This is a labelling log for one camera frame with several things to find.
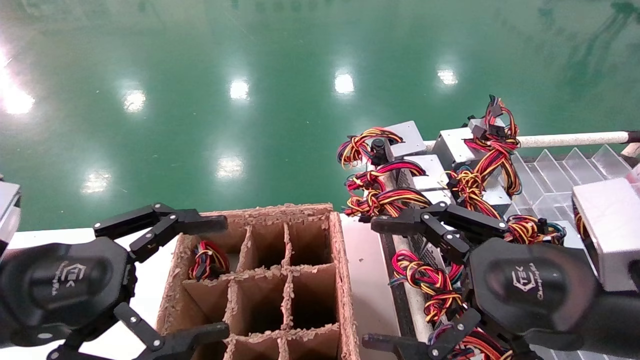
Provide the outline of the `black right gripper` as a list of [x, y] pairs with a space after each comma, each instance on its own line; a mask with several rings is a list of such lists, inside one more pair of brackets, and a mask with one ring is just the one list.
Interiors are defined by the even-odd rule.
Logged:
[[422, 236], [453, 264], [467, 262], [471, 307], [483, 330], [501, 342], [521, 339], [561, 351], [585, 344], [580, 326], [599, 281], [583, 250], [508, 243], [502, 219], [446, 202], [375, 216], [370, 227], [378, 234]]

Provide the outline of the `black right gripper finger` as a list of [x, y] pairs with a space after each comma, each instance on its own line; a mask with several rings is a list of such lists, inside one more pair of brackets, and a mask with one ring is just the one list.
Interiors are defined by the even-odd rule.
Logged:
[[539, 360], [525, 339], [544, 328], [540, 311], [517, 307], [468, 309], [450, 326], [423, 342], [411, 337], [366, 333], [366, 349], [392, 353], [398, 360]]

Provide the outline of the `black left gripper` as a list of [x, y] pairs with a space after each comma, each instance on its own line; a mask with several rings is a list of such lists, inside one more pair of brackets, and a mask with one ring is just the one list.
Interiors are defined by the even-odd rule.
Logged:
[[[38, 347], [68, 337], [92, 341], [119, 319], [145, 344], [136, 360], [190, 360], [199, 346], [227, 339], [229, 326], [222, 321], [160, 335], [128, 305], [137, 282], [134, 261], [146, 262], [180, 234], [228, 227], [224, 215], [159, 202], [94, 224], [98, 238], [87, 243], [9, 249], [1, 260], [1, 345]], [[130, 251], [112, 241], [142, 230]]]

